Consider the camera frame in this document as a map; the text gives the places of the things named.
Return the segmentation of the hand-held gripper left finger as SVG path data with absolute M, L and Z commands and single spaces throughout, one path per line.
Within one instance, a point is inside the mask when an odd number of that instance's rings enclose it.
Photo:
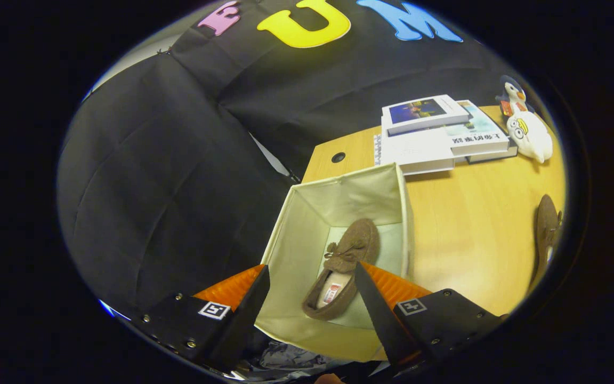
M 228 373 L 241 359 L 269 290 L 270 268 L 256 265 L 197 294 L 166 297 L 132 325 L 169 353 Z

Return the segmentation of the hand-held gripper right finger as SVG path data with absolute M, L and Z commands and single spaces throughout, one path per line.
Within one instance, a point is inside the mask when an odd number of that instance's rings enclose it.
M 387 359 L 399 372 L 442 362 L 505 320 L 456 290 L 432 292 L 365 262 L 356 265 L 355 282 Z

